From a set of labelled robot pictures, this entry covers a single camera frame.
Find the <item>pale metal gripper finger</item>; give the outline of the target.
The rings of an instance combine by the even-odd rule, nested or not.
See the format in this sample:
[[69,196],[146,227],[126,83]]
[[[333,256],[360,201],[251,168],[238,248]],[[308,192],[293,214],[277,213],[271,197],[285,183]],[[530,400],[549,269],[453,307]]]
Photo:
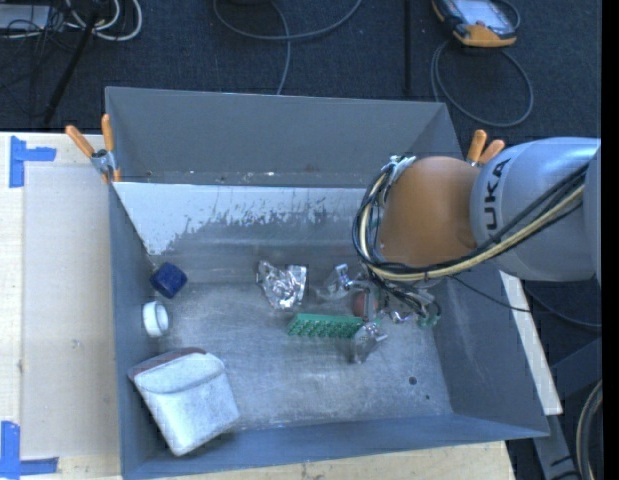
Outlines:
[[386,339],[377,322],[364,323],[354,334],[350,343],[349,360],[353,364],[362,364]]
[[350,282],[349,267],[346,263],[336,265],[325,281],[316,289],[319,300],[339,300],[348,293]]

